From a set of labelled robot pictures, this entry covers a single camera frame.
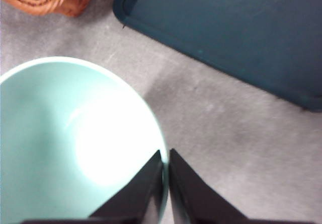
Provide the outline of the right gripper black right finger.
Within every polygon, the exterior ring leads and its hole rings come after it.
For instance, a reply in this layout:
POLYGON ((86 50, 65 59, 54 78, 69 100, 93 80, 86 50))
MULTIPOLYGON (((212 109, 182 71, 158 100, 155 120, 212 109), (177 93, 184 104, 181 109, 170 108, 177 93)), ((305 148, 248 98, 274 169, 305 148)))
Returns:
POLYGON ((170 150, 169 187, 175 223, 251 223, 208 186, 175 150, 170 150))

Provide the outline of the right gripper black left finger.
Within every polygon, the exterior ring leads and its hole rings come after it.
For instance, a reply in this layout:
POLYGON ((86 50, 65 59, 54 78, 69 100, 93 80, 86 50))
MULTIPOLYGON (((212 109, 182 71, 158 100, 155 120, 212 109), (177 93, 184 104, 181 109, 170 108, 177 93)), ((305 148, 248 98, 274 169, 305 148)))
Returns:
POLYGON ((87 223, 159 223, 164 165, 156 151, 131 181, 102 204, 87 223))

